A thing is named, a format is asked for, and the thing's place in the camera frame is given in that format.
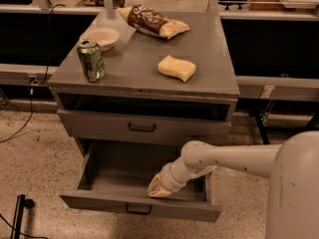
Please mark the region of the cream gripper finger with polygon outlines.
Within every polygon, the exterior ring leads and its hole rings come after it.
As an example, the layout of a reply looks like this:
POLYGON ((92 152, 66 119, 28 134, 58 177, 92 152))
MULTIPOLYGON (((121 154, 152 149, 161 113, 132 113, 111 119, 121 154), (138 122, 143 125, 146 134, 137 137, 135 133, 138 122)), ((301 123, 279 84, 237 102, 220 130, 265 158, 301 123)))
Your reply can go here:
POLYGON ((160 175, 156 174, 149 185, 149 192, 158 192, 161 190, 160 175))
POLYGON ((169 197, 171 194, 172 194, 172 191, 166 190, 163 188, 149 190, 149 197, 152 197, 152 198, 165 198, 165 197, 169 197))

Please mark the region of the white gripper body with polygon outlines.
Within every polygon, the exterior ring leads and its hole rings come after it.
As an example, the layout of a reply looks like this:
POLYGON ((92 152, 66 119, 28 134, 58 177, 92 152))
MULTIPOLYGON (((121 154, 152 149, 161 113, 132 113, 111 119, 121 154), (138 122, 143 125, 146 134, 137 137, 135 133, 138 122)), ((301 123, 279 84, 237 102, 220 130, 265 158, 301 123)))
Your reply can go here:
POLYGON ((187 165, 181 157, 166 164, 159 173, 159 185, 168 192, 178 192, 199 175, 197 168, 187 165))

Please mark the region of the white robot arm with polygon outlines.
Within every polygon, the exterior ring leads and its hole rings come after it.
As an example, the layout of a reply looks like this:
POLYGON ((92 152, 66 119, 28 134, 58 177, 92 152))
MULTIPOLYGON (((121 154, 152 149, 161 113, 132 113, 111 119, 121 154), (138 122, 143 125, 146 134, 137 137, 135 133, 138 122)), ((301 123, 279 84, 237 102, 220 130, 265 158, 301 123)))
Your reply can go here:
POLYGON ((265 239, 319 239, 319 131, 282 144, 216 146, 192 140, 149 185, 164 198, 222 166, 270 180, 265 239))

